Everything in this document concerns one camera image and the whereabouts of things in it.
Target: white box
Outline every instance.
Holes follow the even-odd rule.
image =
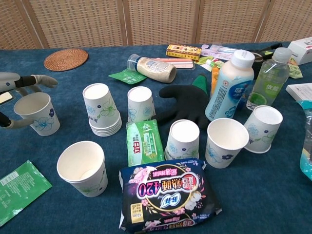
[[[312,83],[304,84],[289,84],[286,91],[296,100],[311,100],[312,101]]]
[[[294,40],[288,49],[292,51],[292,57],[298,65],[312,62],[312,37]]]

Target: black glove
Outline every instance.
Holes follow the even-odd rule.
[[[209,100],[202,89],[194,85],[169,85],[159,91],[159,96],[175,98],[176,105],[167,112],[156,114],[152,119],[156,119],[160,124],[172,118],[172,123],[179,119],[188,119],[200,128],[207,129],[209,121],[205,109]]]

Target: bottle label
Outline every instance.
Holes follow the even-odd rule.
[[[248,87],[248,85],[251,83],[251,80],[248,80],[246,82],[241,82],[239,84],[235,84],[233,85],[230,89],[229,89],[229,98],[233,101],[233,102],[238,102],[240,100],[240,98],[242,97],[242,95],[244,94],[246,88]]]
[[[263,85],[264,85],[263,89],[265,90],[265,93],[272,98],[275,98],[278,95],[279,91],[281,90],[283,86],[283,84],[273,83],[270,81],[265,81]]]
[[[223,117],[232,118],[239,100],[252,80],[253,76],[230,79],[220,72],[215,92],[205,111],[207,118],[210,121]]]
[[[146,63],[146,66],[152,72],[162,72],[169,66],[169,64],[165,62],[150,60]]]

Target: bottle cap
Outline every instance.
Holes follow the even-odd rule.
[[[137,62],[140,58],[141,56],[137,54],[130,55],[127,60],[127,68],[131,71],[137,71]]]
[[[247,50],[236,50],[231,58],[235,67],[250,68],[254,63],[254,54]]]
[[[291,56],[292,51],[290,49],[279,47],[275,50],[272,58],[277,62],[288,63]]]

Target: yellow snack box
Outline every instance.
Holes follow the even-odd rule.
[[[200,52],[201,48],[187,45],[170,44],[166,49],[167,56],[192,60],[199,60]]]

